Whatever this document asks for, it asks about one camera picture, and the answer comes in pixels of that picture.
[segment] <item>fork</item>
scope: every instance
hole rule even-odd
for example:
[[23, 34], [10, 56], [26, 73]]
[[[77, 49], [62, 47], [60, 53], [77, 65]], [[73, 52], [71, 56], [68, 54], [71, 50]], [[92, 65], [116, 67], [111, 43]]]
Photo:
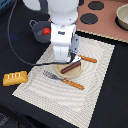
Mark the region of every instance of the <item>fork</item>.
[[72, 81], [67, 80], [67, 79], [61, 79], [61, 78], [57, 77], [55, 74], [53, 74], [53, 73], [51, 73], [51, 72], [44, 71], [43, 74], [44, 74], [45, 76], [47, 76], [48, 78], [55, 79], [55, 80], [60, 80], [60, 81], [62, 81], [63, 83], [69, 84], [69, 85], [71, 85], [71, 86], [73, 86], [73, 87], [76, 87], [76, 88], [78, 88], [78, 89], [81, 89], [81, 90], [84, 89], [84, 86], [83, 86], [83, 85], [77, 84], [77, 83], [72, 82]]

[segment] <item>black table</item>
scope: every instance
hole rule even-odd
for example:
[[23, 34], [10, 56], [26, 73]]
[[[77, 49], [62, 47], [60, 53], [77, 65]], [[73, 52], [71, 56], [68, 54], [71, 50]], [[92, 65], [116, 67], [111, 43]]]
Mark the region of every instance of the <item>black table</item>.
[[[72, 124], [12, 96], [17, 85], [3, 87], [4, 74], [18, 71], [29, 72], [32, 69], [32, 66], [21, 62], [9, 46], [6, 28], [11, 7], [10, 5], [8, 9], [4, 9], [0, 13], [0, 105], [28, 115], [51, 128], [76, 128]], [[41, 44], [35, 40], [29, 26], [32, 19], [48, 20], [49, 15], [33, 12], [19, 0], [11, 20], [10, 35], [16, 53], [23, 60], [36, 63], [50, 43]], [[128, 44], [81, 32], [77, 32], [77, 34], [115, 45], [89, 128], [128, 128]]]

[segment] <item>wooden fork handle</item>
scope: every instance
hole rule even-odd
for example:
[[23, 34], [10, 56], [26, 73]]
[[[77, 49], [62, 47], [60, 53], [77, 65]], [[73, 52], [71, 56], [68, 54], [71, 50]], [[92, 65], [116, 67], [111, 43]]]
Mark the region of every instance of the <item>wooden fork handle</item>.
[[89, 58], [89, 57], [81, 56], [81, 55], [78, 55], [78, 56], [81, 57], [82, 60], [86, 60], [86, 61], [93, 62], [93, 63], [97, 62], [97, 60], [93, 58]]
[[77, 84], [77, 83], [72, 82], [72, 81], [70, 81], [70, 80], [63, 79], [63, 82], [66, 83], [66, 84], [69, 84], [69, 85], [71, 85], [71, 86], [73, 86], [73, 87], [76, 87], [76, 88], [78, 88], [78, 89], [81, 89], [81, 90], [84, 89], [84, 86], [83, 86], [83, 85]]

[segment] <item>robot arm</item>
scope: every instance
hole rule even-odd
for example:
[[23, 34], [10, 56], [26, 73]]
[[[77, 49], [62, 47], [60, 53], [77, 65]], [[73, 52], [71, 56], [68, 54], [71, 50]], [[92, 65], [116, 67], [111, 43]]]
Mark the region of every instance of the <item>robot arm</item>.
[[35, 11], [50, 15], [51, 44], [58, 62], [67, 62], [70, 52], [78, 51], [75, 22], [78, 18], [79, 0], [23, 0], [25, 5]]

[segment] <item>white placemat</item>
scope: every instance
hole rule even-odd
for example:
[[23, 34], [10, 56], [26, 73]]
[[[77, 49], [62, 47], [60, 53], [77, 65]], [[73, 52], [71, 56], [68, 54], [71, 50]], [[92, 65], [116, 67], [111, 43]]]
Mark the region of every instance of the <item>white placemat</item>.
[[[79, 41], [78, 54], [97, 59], [97, 63], [84, 61], [82, 74], [78, 78], [72, 79], [72, 81], [82, 84], [85, 87], [84, 90], [44, 76], [44, 70], [56, 74], [55, 65], [48, 65], [34, 67], [28, 74], [28, 82], [20, 84], [13, 95], [79, 128], [87, 128], [114, 46], [83, 37], [79, 37]], [[50, 45], [37, 63], [53, 61], [55, 58], [52, 45]]]

